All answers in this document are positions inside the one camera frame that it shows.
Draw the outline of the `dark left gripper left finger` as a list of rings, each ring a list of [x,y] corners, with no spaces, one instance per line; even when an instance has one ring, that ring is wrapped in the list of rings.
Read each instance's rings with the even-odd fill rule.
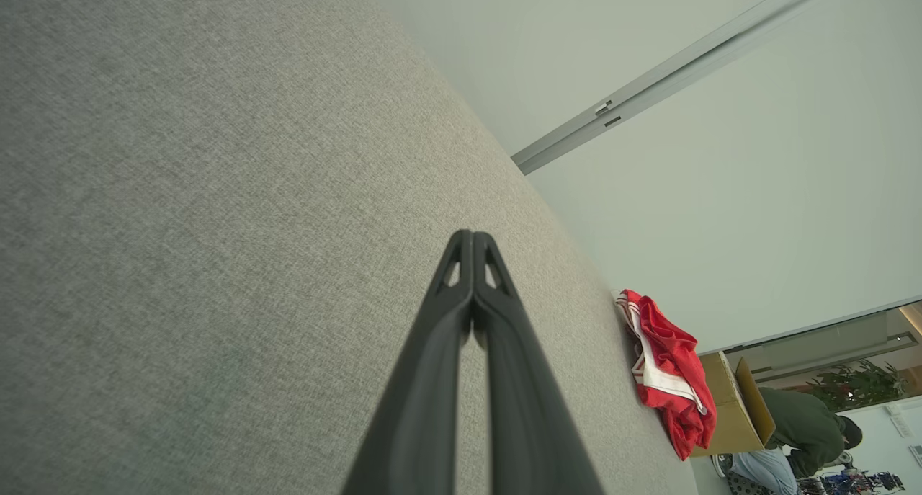
[[[451,236],[359,447],[345,494],[452,494],[459,350],[470,333],[473,233]]]

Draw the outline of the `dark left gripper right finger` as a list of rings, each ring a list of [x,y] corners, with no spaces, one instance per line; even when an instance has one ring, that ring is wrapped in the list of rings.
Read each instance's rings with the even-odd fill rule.
[[[487,356],[491,493],[603,493],[510,272],[488,233],[474,233],[473,271],[473,330]]]

